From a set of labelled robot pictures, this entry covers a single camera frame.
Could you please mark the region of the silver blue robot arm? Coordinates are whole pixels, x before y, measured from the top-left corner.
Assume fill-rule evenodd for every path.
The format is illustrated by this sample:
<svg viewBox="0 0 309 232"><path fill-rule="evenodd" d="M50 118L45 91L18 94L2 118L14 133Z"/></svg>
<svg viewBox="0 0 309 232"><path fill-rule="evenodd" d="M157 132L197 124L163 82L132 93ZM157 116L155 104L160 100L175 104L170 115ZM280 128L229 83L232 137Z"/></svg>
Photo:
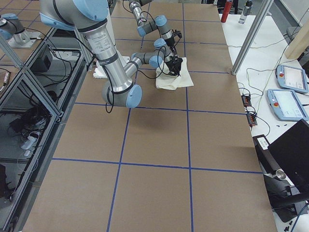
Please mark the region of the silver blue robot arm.
<svg viewBox="0 0 309 232"><path fill-rule="evenodd" d="M157 30L160 38L154 42L153 52L135 53L126 65L122 65L107 29L110 12L106 0L40 2L40 17L44 24L62 30L77 30L87 39L108 78L102 89L102 97L112 106L135 108L139 105L142 89L131 77L143 64L154 68L166 65L169 69L168 75L180 75L183 60L177 54L174 38L181 38L182 34L179 30L171 29L164 15L146 19L141 8L148 3L147 0L131 0L130 12L137 21L137 31L141 37Z"/></svg>
<svg viewBox="0 0 309 232"><path fill-rule="evenodd" d="M142 6L149 4L151 0L129 0L129 11L134 15L137 21L137 32L141 37L158 30L160 37L166 42L170 48L173 58L178 58L176 50L177 42L175 37L182 38L182 33L179 30L172 29L164 15L152 17L149 12L143 11Z"/></svg>

